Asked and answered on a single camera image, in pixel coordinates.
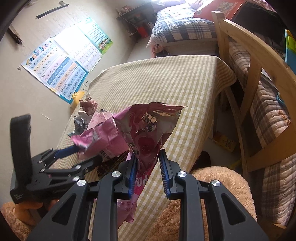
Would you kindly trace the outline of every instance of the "chair backrest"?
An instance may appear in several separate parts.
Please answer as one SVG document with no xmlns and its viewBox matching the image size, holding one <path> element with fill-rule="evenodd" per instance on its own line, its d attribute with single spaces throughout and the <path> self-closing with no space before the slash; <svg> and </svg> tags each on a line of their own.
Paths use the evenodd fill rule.
<svg viewBox="0 0 296 241">
<path fill-rule="evenodd" d="M 262 68 L 277 87 L 292 123 L 264 151 L 247 158 L 247 171 L 275 164 L 296 153 L 296 75 L 284 60 L 264 41 L 240 25 L 225 19 L 222 12 L 212 12 L 219 44 L 220 58 L 229 65 L 229 37 L 251 56 L 247 85 L 238 110 L 240 124 L 250 110 L 258 88 Z"/>
</svg>

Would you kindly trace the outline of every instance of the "floor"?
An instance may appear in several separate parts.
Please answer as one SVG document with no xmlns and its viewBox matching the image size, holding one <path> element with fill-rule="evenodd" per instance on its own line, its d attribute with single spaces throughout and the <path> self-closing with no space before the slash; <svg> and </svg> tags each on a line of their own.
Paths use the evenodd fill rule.
<svg viewBox="0 0 296 241">
<path fill-rule="evenodd" d="M 151 50 L 146 48 L 148 40 L 149 38 L 141 39 L 138 43 L 136 43 L 127 62 L 148 59 L 152 57 Z M 228 138 L 236 142 L 234 151 L 232 153 L 228 152 L 227 150 L 215 144 L 211 138 L 207 138 L 203 150 L 209 153 L 212 166 L 229 167 L 241 157 L 237 131 L 235 129 L 235 123 L 230 109 L 225 112 L 218 110 L 216 129 L 223 135 L 226 135 Z"/>
</svg>

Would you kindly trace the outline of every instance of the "wooden chair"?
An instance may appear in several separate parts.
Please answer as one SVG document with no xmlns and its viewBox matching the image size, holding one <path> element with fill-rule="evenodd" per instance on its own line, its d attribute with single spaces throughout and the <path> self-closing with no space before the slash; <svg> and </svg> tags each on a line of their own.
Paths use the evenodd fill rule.
<svg viewBox="0 0 296 241">
<path fill-rule="evenodd" d="M 220 58 L 229 65 L 229 37 L 238 42 L 251 56 L 247 85 L 241 107 L 234 98 L 231 88 L 225 89 L 239 137 L 242 155 L 243 176 L 248 181 L 249 172 L 276 164 L 296 153 L 296 75 L 281 57 L 264 41 L 239 26 L 225 19 L 222 12 L 212 12 L 219 44 Z M 247 145 L 242 129 L 242 122 L 252 105 L 258 88 L 262 68 L 271 77 L 273 84 L 281 93 L 292 120 L 291 124 L 271 143 L 253 156 L 248 155 Z M 290 223 L 296 225 L 296 215 Z M 291 230 L 290 223 L 286 230 Z M 287 237 L 287 231 L 279 238 Z"/>
</svg>

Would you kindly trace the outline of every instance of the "yellow package on floor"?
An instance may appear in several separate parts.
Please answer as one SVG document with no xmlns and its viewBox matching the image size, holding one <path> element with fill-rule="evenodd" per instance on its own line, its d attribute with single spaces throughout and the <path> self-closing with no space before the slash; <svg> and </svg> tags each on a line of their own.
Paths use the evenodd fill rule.
<svg viewBox="0 0 296 241">
<path fill-rule="evenodd" d="M 236 142 L 234 140 L 229 139 L 227 136 L 221 134 L 218 131 L 215 133 L 213 141 L 229 152 L 233 152 L 236 146 Z"/>
</svg>

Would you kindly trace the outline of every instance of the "blue plaid blanket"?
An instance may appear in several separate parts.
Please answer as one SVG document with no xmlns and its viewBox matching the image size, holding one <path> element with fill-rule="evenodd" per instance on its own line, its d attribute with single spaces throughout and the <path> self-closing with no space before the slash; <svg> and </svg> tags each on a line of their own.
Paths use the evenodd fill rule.
<svg viewBox="0 0 296 241">
<path fill-rule="evenodd" d="M 189 39 L 216 38 L 214 23 L 194 18 L 195 11 L 187 3 L 159 11 L 150 41 L 161 44 Z"/>
</svg>

